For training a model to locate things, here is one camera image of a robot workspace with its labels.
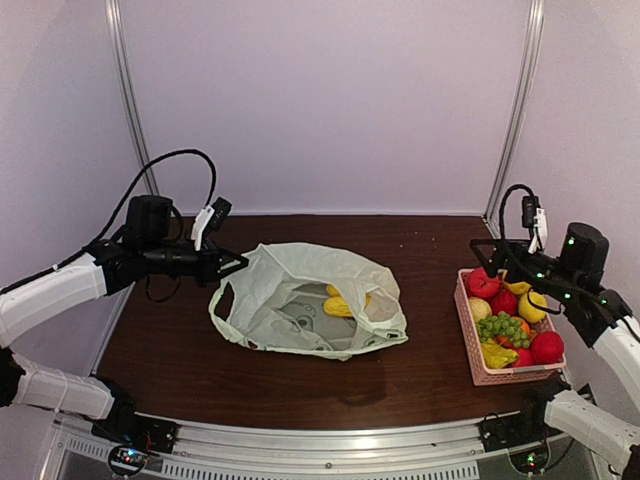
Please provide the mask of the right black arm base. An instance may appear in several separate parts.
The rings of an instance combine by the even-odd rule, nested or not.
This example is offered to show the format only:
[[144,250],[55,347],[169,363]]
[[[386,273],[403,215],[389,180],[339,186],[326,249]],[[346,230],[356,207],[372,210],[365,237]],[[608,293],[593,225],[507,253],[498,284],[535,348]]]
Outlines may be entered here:
[[541,392],[529,390],[518,412],[503,416],[486,414],[478,423],[484,451],[506,449],[511,466],[528,478],[555,469],[568,456],[574,441],[570,440],[562,453],[552,453],[549,439],[558,430],[544,422],[547,400]]

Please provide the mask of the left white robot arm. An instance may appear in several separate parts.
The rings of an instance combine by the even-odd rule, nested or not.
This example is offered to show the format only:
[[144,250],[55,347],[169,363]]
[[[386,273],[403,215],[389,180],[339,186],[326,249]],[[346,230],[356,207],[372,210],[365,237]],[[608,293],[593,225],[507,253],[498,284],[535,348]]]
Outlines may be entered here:
[[32,362],[11,349],[23,334],[83,303],[118,293],[140,280],[163,275],[189,277],[201,287],[248,265],[242,255],[208,236],[231,210],[223,198],[196,216],[189,236],[170,237],[179,217],[171,199],[141,195],[129,202],[124,224],[110,238],[98,238],[69,262],[1,291],[1,404],[26,404],[103,420],[123,444],[137,442],[144,424],[124,395],[95,377],[81,377]]

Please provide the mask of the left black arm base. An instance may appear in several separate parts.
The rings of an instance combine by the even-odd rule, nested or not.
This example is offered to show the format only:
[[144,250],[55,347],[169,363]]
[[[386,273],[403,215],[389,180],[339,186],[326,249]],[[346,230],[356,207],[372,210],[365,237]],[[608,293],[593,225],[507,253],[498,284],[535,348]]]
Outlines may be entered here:
[[92,424],[94,436],[115,443],[108,453],[107,466],[118,479],[131,479],[149,461],[173,452],[178,433],[176,422],[137,413],[133,397],[116,382],[99,376],[94,379],[108,388],[114,402],[105,419],[87,420]]

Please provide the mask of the light green plastic bag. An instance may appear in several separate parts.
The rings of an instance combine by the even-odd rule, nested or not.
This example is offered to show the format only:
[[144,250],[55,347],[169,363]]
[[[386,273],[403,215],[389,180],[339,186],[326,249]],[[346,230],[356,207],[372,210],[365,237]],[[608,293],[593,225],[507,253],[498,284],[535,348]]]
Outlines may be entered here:
[[[309,243],[261,244],[247,268],[223,279],[209,303],[229,342],[259,351],[346,361],[407,341],[392,271],[348,250]],[[355,318],[326,315],[334,286]]]

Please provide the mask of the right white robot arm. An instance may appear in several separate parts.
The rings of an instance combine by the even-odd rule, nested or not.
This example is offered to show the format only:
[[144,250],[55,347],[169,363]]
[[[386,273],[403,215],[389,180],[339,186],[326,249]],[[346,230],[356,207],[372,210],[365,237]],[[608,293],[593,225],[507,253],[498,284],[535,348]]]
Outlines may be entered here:
[[[568,225],[558,257],[529,253],[523,240],[473,239],[469,246],[489,276],[506,271],[558,301],[584,344],[612,369],[633,401],[639,399],[639,323],[614,290],[602,286],[609,242],[595,227]],[[519,440],[560,430],[606,460],[623,479],[639,476],[639,429],[585,400],[560,381],[533,392],[513,419]]]

